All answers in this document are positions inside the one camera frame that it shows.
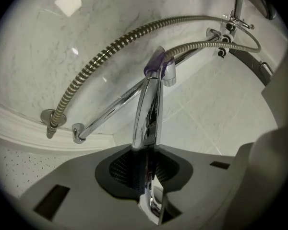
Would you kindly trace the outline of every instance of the black hole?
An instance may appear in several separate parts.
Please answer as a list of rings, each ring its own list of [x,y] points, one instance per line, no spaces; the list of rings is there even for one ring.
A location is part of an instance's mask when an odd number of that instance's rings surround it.
[[[34,208],[34,211],[44,218],[52,220],[69,190],[68,187],[55,185]]]
[[[222,163],[222,162],[218,162],[218,161],[213,161],[210,165],[224,169],[224,170],[227,170],[230,166],[229,163]]]

